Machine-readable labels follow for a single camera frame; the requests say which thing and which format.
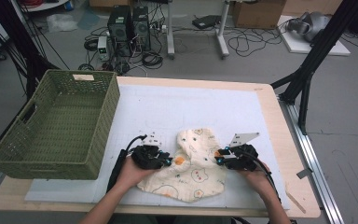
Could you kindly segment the black metal frame stand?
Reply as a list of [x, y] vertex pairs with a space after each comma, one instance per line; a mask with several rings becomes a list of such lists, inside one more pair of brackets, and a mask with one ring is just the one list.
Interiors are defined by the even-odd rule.
[[342, 0], [304, 62], [294, 73], [271, 84], [273, 89], [287, 84], [285, 91], [279, 95], [279, 99], [287, 105], [294, 105], [297, 96], [301, 95], [297, 125], [305, 135], [308, 134], [306, 121], [313, 75], [357, 14], [358, 0]]
[[50, 63], [37, 49], [11, 0], [0, 0], [0, 25], [14, 44], [14, 48], [1, 33], [0, 44], [14, 63], [19, 77], [26, 79], [26, 84], [21, 85], [27, 99], [30, 99], [45, 72], [57, 69], [57, 66]]

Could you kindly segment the person's left hand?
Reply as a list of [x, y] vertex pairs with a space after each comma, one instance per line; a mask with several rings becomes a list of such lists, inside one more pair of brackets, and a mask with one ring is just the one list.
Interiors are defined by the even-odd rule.
[[139, 168], [133, 161], [132, 157], [127, 157], [124, 161], [120, 174], [118, 175], [115, 188], [128, 190], [155, 172], [156, 170], [144, 170]]

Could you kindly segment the person's right hand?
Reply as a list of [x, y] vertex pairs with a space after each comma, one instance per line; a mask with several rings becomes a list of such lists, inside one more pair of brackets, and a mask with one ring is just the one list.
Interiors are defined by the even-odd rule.
[[269, 182], [266, 174], [259, 168], [254, 171], [239, 170], [252, 189], [259, 194], [263, 201], [272, 201], [277, 199], [277, 193]]

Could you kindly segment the aluminium rail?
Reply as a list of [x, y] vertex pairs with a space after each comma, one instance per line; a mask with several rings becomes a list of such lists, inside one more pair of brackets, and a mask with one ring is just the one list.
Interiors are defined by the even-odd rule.
[[314, 151], [309, 136], [302, 133], [298, 125], [299, 113], [294, 105], [288, 105], [279, 100], [283, 114], [287, 117], [286, 121], [293, 130], [295, 140], [298, 143], [300, 158], [305, 162], [305, 168], [312, 186], [316, 189], [317, 199], [321, 204], [320, 208], [327, 217], [329, 224], [345, 224], [343, 217], [338, 209], [337, 203], [331, 189], [324, 176], [324, 171]]

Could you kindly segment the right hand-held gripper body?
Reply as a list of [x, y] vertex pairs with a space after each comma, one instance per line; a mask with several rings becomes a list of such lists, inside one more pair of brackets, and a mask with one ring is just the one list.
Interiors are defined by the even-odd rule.
[[256, 168], [258, 153], [248, 142], [257, 138], [259, 133], [235, 133], [227, 147], [227, 168], [232, 170], [249, 170]]

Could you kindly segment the green woven basket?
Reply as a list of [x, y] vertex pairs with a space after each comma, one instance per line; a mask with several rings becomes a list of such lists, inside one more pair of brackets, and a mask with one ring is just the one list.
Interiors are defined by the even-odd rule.
[[119, 97], [113, 72], [48, 70], [0, 141], [0, 172], [96, 179]]

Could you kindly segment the white desk leg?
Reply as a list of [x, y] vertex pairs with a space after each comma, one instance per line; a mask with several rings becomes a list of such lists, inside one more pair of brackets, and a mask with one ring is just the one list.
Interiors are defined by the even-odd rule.
[[173, 32], [172, 32], [172, 0], [167, 0], [167, 9], [168, 9], [168, 23], [167, 23], [167, 52], [168, 57], [174, 59], [174, 41], [173, 41]]
[[225, 59], [229, 55], [227, 43], [224, 38], [224, 31], [225, 31], [225, 27], [226, 27], [228, 10], [229, 10], [229, 0], [223, 0], [223, 8], [222, 8], [222, 14], [221, 14], [220, 27], [215, 30], [216, 31], [216, 39], [217, 39], [219, 47], [221, 49], [221, 57], [223, 59]]

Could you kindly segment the thin wooden stick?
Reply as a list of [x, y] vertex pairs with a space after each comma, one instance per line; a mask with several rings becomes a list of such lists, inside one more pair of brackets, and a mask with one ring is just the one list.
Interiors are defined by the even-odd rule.
[[306, 214], [306, 209], [299, 203], [299, 201], [288, 191], [285, 192], [288, 199], [295, 205], [296, 209], [301, 211], [303, 214]]

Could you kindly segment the white floor board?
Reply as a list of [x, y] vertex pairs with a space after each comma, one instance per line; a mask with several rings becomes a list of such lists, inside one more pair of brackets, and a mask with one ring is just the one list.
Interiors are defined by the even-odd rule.
[[[308, 54], [311, 50], [310, 43], [296, 32], [286, 30], [286, 25], [292, 16], [280, 16], [277, 23], [277, 30], [279, 31], [285, 46], [291, 53]], [[338, 41], [329, 51], [331, 56], [350, 56], [350, 51]]]

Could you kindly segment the cream printed cloth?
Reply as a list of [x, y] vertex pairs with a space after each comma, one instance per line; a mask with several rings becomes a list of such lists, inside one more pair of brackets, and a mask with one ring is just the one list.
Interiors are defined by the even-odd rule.
[[181, 131], [172, 165], [148, 176], [137, 187], [185, 203], [218, 195], [225, 190], [227, 176], [227, 170], [216, 163], [219, 149], [211, 129]]

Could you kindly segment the flat black device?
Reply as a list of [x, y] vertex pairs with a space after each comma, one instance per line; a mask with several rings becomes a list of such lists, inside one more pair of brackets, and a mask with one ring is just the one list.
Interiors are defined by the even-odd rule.
[[197, 18], [192, 21], [192, 24], [198, 29], [206, 29], [210, 27], [214, 27], [216, 24], [219, 24], [221, 21], [221, 17], [217, 15], [208, 15], [201, 18]]

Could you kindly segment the brown cardboard box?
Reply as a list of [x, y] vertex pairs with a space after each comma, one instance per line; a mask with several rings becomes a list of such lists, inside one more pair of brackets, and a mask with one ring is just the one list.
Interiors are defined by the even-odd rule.
[[257, 0], [236, 2], [233, 22], [238, 28], [274, 29], [277, 27], [287, 0]]

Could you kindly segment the white grid mat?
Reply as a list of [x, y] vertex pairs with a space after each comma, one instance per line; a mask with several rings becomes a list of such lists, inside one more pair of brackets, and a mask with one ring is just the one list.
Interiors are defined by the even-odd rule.
[[[160, 149], [174, 155], [179, 132], [206, 128], [213, 131], [220, 148], [227, 147], [235, 133], [259, 133], [249, 144], [255, 147], [259, 159], [271, 170], [282, 206], [290, 206], [265, 117], [255, 92], [142, 85], [120, 85], [119, 90], [117, 111], [98, 178], [36, 179], [25, 195], [26, 201], [97, 203], [106, 192], [119, 151], [126, 146], [138, 146], [139, 135], [155, 135], [160, 142]], [[264, 206], [247, 181], [238, 172], [229, 170], [225, 190], [197, 202], [185, 203], [134, 187], [125, 194], [122, 203], [244, 209], [261, 209]]]

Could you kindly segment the person's dark trousers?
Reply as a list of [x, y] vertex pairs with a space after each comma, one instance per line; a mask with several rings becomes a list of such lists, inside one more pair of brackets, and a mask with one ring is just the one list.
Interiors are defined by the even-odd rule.
[[113, 215], [108, 224], [231, 224], [230, 217]]

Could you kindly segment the grey tape piece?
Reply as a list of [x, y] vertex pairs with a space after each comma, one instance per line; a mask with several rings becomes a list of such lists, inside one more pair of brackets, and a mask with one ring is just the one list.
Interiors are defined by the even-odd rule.
[[296, 176], [297, 176], [299, 179], [302, 179], [302, 178], [304, 178], [304, 177], [306, 177], [306, 176], [311, 175], [312, 173], [313, 173], [313, 171], [312, 171], [310, 168], [306, 168], [306, 169], [304, 169], [304, 170], [298, 172], [298, 173], [296, 174]]

